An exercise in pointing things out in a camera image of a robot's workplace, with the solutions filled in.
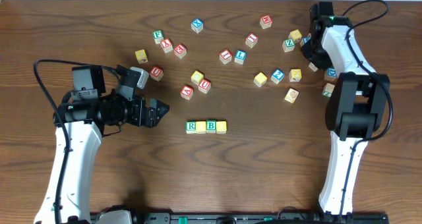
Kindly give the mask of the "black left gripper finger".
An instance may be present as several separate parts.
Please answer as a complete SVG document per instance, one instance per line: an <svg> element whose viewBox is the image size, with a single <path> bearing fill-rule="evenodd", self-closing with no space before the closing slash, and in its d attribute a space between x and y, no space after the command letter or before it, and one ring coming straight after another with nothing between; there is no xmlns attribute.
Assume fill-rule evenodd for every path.
<svg viewBox="0 0 422 224"><path fill-rule="evenodd" d="M167 111L156 111L156 116L154 117L154 126L157 126L162 118L166 115Z"/></svg>
<svg viewBox="0 0 422 224"><path fill-rule="evenodd" d="M156 114L157 115L165 115L168 111L169 111L169 105L160 101L160 100L155 100L156 105Z"/></svg>

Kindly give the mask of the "blue T block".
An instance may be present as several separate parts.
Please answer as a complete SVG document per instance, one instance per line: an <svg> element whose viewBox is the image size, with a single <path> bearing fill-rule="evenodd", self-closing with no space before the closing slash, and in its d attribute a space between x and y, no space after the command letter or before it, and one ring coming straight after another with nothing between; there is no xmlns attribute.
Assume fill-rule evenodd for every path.
<svg viewBox="0 0 422 224"><path fill-rule="evenodd" d="M318 68L313 64L313 63L309 63L309 68L313 71L316 72L318 71Z"/></svg>

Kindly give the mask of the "green R block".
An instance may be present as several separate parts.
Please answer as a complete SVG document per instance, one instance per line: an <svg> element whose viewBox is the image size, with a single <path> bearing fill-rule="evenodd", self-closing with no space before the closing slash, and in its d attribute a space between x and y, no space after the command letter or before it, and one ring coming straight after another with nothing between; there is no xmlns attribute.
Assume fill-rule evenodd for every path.
<svg viewBox="0 0 422 224"><path fill-rule="evenodd" d="M196 122L187 121L185 124L185 131L187 134L196 134Z"/></svg>

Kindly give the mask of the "yellow O block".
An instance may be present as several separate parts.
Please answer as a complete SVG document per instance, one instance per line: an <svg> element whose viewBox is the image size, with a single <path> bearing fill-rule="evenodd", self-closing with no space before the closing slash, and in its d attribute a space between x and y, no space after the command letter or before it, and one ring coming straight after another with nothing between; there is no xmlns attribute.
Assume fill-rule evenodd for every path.
<svg viewBox="0 0 422 224"><path fill-rule="evenodd" d="M225 134L227 132L227 122L226 121L217 121L216 122L216 133Z"/></svg>
<svg viewBox="0 0 422 224"><path fill-rule="evenodd" d="M206 133L206 121L196 121L195 122L195 132L197 134Z"/></svg>

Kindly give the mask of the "green B block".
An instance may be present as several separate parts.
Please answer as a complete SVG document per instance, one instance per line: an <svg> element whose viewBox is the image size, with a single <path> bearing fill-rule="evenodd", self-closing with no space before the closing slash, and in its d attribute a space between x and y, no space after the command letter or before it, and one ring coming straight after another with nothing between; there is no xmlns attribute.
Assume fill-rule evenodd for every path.
<svg viewBox="0 0 422 224"><path fill-rule="evenodd" d="M216 133L216 121L206 121L206 133Z"/></svg>

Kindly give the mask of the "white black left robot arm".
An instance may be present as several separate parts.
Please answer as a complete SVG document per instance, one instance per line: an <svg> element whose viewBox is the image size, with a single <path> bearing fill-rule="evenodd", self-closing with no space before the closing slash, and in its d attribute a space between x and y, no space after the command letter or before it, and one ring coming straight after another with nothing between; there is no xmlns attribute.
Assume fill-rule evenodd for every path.
<svg viewBox="0 0 422 224"><path fill-rule="evenodd" d="M95 158L107 135L106 126L124 124L152 128L169 105L135 94L149 77L147 71L121 65L110 68L75 63L73 90L53 107L56 151L49 185L35 223L136 223L133 210L90 215L90 190Z"/></svg>

